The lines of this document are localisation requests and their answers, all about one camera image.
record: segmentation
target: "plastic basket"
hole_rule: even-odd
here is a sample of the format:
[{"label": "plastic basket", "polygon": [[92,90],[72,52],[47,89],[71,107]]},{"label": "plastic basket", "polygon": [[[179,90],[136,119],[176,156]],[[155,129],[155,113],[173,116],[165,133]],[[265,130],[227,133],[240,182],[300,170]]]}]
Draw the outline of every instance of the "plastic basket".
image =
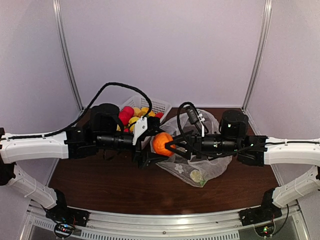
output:
[{"label": "plastic basket", "polygon": [[[169,102],[158,100],[155,98],[150,98],[152,102],[152,111],[157,114],[159,112],[164,113],[162,118],[160,118],[160,123],[163,123],[164,120],[166,119],[168,113],[170,112],[172,106]],[[130,97],[124,104],[119,106],[120,111],[124,109],[125,106],[130,106],[132,108],[144,108],[144,107],[149,107],[147,100],[143,96],[132,96]],[[145,146],[149,143],[151,139],[151,136],[147,136],[145,140],[141,143],[142,148],[145,148]]]}]

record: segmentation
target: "red apple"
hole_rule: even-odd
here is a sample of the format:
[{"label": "red apple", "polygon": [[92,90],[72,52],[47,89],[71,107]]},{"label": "red apple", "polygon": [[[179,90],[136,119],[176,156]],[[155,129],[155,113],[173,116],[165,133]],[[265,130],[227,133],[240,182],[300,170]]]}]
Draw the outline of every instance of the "red apple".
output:
[{"label": "red apple", "polygon": [[121,111],[119,113],[119,119],[123,123],[124,126],[127,126],[131,117],[130,117],[129,113],[127,113],[126,111]]},{"label": "red apple", "polygon": [[163,112],[158,112],[158,113],[155,115],[155,117],[161,119],[164,115],[165,115],[165,114],[164,114]]},{"label": "red apple", "polygon": [[122,111],[128,113],[130,118],[132,118],[135,114],[135,110],[130,106],[125,106]]}]

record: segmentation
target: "plastic bag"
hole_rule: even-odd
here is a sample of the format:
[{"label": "plastic bag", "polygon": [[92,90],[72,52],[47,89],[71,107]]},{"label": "plastic bag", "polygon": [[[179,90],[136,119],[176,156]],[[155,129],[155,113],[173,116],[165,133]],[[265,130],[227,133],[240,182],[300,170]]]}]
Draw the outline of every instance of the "plastic bag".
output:
[{"label": "plastic bag", "polygon": [[[205,119],[204,124],[208,128],[209,133],[218,133],[219,123],[215,119],[215,117],[207,111],[201,109],[198,109],[198,111],[203,115]],[[194,132],[197,132],[197,128],[194,125],[191,125],[188,121],[188,115],[186,113],[180,115],[180,121],[181,127],[185,133],[190,130],[194,130]],[[168,120],[160,128],[171,136],[177,136],[180,134],[176,116]],[[155,152],[152,145],[153,140],[154,137],[150,142],[151,151]],[[208,160],[206,156],[203,156],[201,159],[197,159],[194,155],[191,157],[191,160],[187,160],[177,154],[174,154],[168,160],[158,162],[157,165],[160,168],[168,171],[172,175],[180,178],[187,184],[190,184],[194,187],[202,188],[207,181],[216,178],[224,173],[231,160],[231,156]]]}]

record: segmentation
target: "wooden table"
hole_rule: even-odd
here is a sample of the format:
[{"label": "wooden table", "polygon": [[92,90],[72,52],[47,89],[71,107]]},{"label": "wooden table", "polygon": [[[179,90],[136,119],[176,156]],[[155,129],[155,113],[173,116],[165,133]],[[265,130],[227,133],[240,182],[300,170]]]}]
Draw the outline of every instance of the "wooden table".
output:
[{"label": "wooden table", "polygon": [[[225,108],[205,108],[218,121]],[[168,118],[175,116],[172,109]],[[148,215],[211,213],[261,204],[263,194],[277,187],[270,166],[244,165],[233,159],[219,177],[203,188],[193,187],[156,165],[138,169],[130,153],[111,161],[102,152],[85,159],[59,161],[50,187],[64,192],[69,206],[89,210]]]}]

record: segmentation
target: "white panel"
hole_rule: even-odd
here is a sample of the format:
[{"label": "white panel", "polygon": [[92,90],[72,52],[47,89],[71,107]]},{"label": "white panel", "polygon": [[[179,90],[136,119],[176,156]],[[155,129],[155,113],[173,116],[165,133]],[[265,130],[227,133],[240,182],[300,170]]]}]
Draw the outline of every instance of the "white panel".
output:
[{"label": "white panel", "polygon": [[[0,1],[0,127],[42,133],[73,121],[77,108],[62,59],[51,0]],[[53,160],[20,166],[45,183]],[[0,187],[1,239],[18,239],[29,200]]]},{"label": "white panel", "polygon": [[[61,0],[84,105],[106,82],[173,106],[241,106],[256,56],[264,0]],[[97,103],[134,95],[114,87]]]},{"label": "white panel", "polygon": [[[277,138],[320,137],[320,1],[273,1],[262,65],[248,110],[259,132]],[[310,166],[277,166],[285,183]],[[300,201],[311,239],[320,235],[320,194]]]}]

